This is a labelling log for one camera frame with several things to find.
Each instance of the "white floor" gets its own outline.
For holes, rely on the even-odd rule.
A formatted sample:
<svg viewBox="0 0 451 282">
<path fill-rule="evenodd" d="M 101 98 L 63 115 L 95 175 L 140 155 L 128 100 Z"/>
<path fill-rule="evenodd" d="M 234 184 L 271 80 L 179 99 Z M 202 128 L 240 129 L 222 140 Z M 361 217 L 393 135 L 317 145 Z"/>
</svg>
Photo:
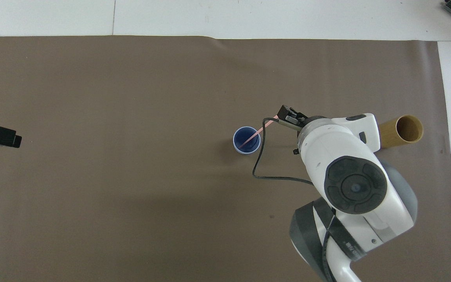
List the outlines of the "white floor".
<svg viewBox="0 0 451 282">
<path fill-rule="evenodd" d="M 451 143 L 451 15 L 442 0 L 0 0 L 0 36 L 111 34 L 441 41 Z"/>
</svg>

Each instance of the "brown paper mat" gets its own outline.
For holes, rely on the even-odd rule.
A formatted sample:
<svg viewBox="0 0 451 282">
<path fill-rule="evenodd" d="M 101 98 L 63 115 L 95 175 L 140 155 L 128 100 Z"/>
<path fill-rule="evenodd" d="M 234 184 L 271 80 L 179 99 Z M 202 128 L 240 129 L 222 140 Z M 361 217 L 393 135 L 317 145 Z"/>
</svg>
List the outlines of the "brown paper mat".
<svg viewBox="0 0 451 282">
<path fill-rule="evenodd" d="M 319 281 L 294 250 L 301 183 L 251 176 L 231 142 L 282 104 L 308 115 L 413 114 L 378 156 L 419 199 L 406 234 L 352 265 L 365 282 L 451 281 L 451 155 L 435 42 L 0 38 L 0 281 Z M 292 130 L 259 173 L 307 177 Z"/>
</svg>

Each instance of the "black cable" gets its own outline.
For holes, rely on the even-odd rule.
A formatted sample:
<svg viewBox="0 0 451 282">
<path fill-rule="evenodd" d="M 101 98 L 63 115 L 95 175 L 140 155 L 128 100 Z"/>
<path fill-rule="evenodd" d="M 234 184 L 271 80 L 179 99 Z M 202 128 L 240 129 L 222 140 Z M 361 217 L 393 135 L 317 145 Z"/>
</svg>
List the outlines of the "black cable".
<svg viewBox="0 0 451 282">
<path fill-rule="evenodd" d="M 261 144 L 261 147 L 260 147 L 260 152 L 258 152 L 258 158 L 257 158 L 257 161 L 255 162 L 254 169 L 252 170 L 252 175 L 253 175 L 255 178 L 258 178 L 258 179 L 267 179 L 267 180 L 291 180 L 291 181 L 302 182 L 302 183 L 306 183 L 306 184 L 310 184 L 310 185 L 313 185 L 313 186 L 314 186 L 314 184 L 313 184 L 311 181 L 305 180 L 305 179 L 301 179 L 301 178 L 286 177 L 286 176 L 259 176 L 259 175 L 255 175 L 256 166 L 258 165 L 258 161 L 260 161 L 260 158 L 261 158 L 262 152 L 263 152 L 263 146 L 265 145 L 265 122 L 268 121 L 268 120 L 275 121 L 276 123 L 279 123 L 279 121 L 280 121 L 279 119 L 277 119 L 277 118 L 272 118 L 272 117 L 269 117 L 269 118 L 267 117 L 267 118 L 264 118 L 264 119 L 262 120 L 262 131 L 263 131 L 263 134 L 262 134 L 262 144 Z"/>
<path fill-rule="evenodd" d="M 328 239 L 330 239 L 330 231 L 329 230 L 332 226 L 334 219 L 335 219 L 335 210 L 333 210 L 332 219 L 330 220 L 330 223 L 328 224 L 328 227 L 326 228 L 325 237 L 323 239 L 323 251 L 321 254 L 321 261 L 323 262 L 323 270 L 325 271 L 325 276 L 326 276 L 327 280 L 331 281 L 331 282 L 336 282 L 336 281 L 330 272 L 330 266 L 328 265 L 328 261 L 326 259 L 326 247 L 328 245 Z"/>
</svg>

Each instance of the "black circular joint cap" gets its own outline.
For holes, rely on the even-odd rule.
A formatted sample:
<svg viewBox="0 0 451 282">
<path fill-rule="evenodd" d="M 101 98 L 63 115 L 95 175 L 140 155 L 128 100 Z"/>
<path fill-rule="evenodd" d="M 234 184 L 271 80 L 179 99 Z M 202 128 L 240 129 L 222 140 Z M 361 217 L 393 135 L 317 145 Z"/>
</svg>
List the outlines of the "black circular joint cap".
<svg viewBox="0 0 451 282">
<path fill-rule="evenodd" d="M 325 193 L 336 209 L 350 214 L 374 210 L 384 200 L 387 179 L 373 162 L 343 156 L 326 169 Z"/>
<path fill-rule="evenodd" d="M 340 189 L 344 197 L 351 201 L 365 200 L 371 193 L 370 182 L 365 176 L 359 174 L 346 177 Z"/>
</svg>

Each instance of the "pink straw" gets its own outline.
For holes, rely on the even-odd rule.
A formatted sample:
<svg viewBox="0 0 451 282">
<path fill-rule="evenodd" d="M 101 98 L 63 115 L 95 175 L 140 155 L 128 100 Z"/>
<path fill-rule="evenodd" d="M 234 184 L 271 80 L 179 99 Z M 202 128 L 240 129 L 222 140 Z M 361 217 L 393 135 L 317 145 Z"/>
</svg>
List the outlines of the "pink straw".
<svg viewBox="0 0 451 282">
<path fill-rule="evenodd" d="M 273 120 L 269 120 L 267 123 L 265 123 L 265 127 L 268 127 L 272 122 L 274 122 Z M 262 132 L 262 127 L 257 130 L 256 133 L 254 133 L 252 135 L 252 137 L 248 138 L 243 144 L 241 144 L 241 146 L 238 148 L 240 149 L 241 147 L 243 147 L 246 143 L 248 143 L 250 140 L 252 140 L 255 136 L 257 136 L 260 132 Z"/>
</svg>

